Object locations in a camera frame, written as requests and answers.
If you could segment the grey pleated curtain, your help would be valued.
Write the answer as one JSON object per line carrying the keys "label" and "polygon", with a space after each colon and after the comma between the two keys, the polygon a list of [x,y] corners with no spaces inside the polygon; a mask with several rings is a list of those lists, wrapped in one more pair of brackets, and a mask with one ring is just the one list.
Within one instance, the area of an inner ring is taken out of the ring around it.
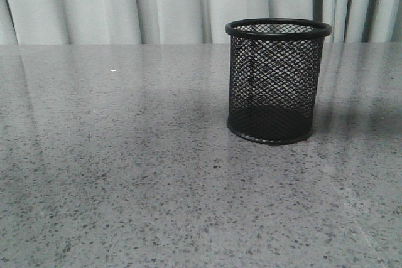
{"label": "grey pleated curtain", "polygon": [[328,23],[330,42],[401,40],[401,0],[1,0],[1,43],[226,43],[251,18]]}

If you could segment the black mesh pen cup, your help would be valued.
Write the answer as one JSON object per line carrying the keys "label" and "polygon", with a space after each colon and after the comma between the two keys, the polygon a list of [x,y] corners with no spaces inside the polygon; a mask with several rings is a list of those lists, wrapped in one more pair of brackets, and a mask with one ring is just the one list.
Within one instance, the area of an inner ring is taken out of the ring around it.
{"label": "black mesh pen cup", "polygon": [[331,25],[257,18],[232,21],[225,32],[230,37],[229,130],[273,146],[308,139]]}

